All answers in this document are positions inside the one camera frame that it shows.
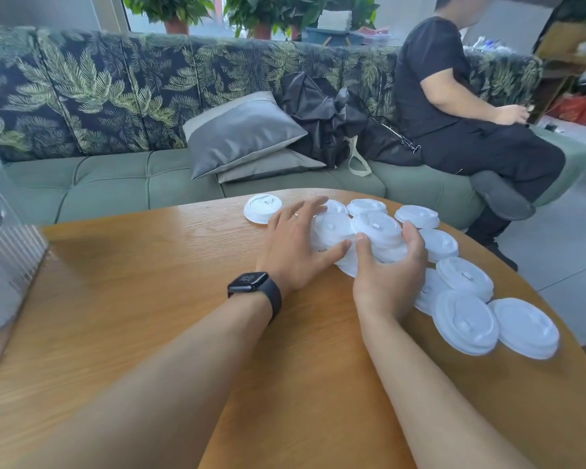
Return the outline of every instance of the black t-shirt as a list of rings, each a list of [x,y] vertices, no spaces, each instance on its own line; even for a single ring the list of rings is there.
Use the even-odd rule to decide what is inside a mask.
[[[447,69],[453,69],[456,81],[473,92],[457,26],[445,18],[428,18],[412,30],[398,54],[393,96],[406,136],[416,139],[460,121],[433,106],[421,86],[425,78]]]

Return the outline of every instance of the black watch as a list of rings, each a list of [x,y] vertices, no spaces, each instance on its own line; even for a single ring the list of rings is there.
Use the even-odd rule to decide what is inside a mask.
[[[239,292],[256,291],[263,292],[271,302],[271,309],[273,312],[271,321],[273,321],[282,307],[282,295],[280,294],[280,288],[278,288],[278,285],[264,271],[244,273],[239,276],[228,285],[228,298]]]

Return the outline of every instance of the man's hand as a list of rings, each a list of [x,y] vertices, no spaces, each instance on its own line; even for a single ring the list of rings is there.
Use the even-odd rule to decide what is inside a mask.
[[[320,212],[327,197],[316,197],[286,207],[276,213],[267,226],[265,246],[258,257],[256,271],[266,271],[280,288],[282,297],[300,290],[311,280],[341,260],[352,243],[345,240],[326,252],[311,248],[311,221]]]
[[[506,105],[495,109],[493,122],[497,125],[514,125],[515,123],[526,124],[529,119],[527,107],[522,105]]]
[[[354,301],[358,314],[380,315],[400,321],[412,309],[426,279],[426,243],[410,222],[404,224],[408,255],[392,264],[378,263],[365,234],[356,236],[358,275],[354,281]]]

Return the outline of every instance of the blue basket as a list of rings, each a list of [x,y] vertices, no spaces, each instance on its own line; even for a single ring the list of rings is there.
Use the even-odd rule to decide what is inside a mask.
[[[351,31],[333,31],[331,29],[306,28],[302,31],[302,42],[321,44],[323,46],[361,46],[362,34]]]

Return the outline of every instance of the pillow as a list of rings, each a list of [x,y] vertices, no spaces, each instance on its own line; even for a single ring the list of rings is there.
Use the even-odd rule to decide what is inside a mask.
[[[271,178],[273,176],[281,176],[282,174],[303,173],[311,169],[320,169],[323,167],[326,167],[325,163],[304,156],[292,149],[284,148],[262,158],[219,173],[217,180],[219,184],[222,184],[235,180]]]
[[[257,92],[184,124],[191,179],[223,173],[278,151],[307,134],[280,110],[271,92]]]

